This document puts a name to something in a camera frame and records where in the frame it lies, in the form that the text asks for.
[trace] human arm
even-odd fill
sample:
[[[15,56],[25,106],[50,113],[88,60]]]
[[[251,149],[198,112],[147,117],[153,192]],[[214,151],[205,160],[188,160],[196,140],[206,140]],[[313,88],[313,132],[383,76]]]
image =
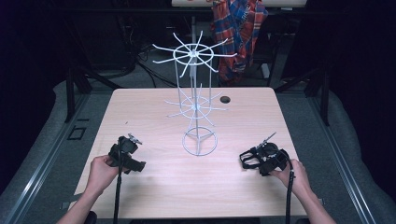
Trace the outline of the human arm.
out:
[[[58,221],[59,224],[84,223],[93,204],[119,172],[119,168],[110,167],[110,163],[108,155],[93,159],[87,187],[73,207]]]
[[[297,160],[291,160],[291,164],[293,166],[295,176],[292,192],[303,205],[309,221],[313,224],[335,223],[320,203],[317,195],[312,191],[309,185],[308,175],[303,164]],[[289,184],[290,165],[287,164],[287,167],[283,171],[274,170],[270,172],[270,174],[279,178],[285,187],[287,187]]]

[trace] wooden table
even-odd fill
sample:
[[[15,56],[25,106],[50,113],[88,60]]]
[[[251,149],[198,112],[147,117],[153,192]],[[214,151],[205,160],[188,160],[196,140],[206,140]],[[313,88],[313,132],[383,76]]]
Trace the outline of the wooden table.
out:
[[[266,7],[305,7],[306,0],[264,0]],[[173,7],[212,7],[206,0],[172,0]]]
[[[207,95],[208,89],[202,92]],[[165,102],[178,102],[177,89],[114,91],[76,194],[85,189],[92,159],[107,154],[119,136],[132,133],[143,142],[134,158],[147,164],[142,173],[122,176],[119,218],[284,216],[287,190],[282,183],[260,176],[258,170],[242,169],[239,160],[239,154],[273,132],[270,142],[297,159],[274,91],[212,88],[212,92],[231,102],[222,103],[220,96],[213,100],[213,107],[227,110],[211,111],[208,118],[215,126],[199,122],[216,133],[217,147],[206,156],[193,156],[182,146],[190,120],[167,117],[179,112],[177,105]],[[113,217],[116,179],[92,208],[100,218]],[[294,195],[291,214],[305,215]]]

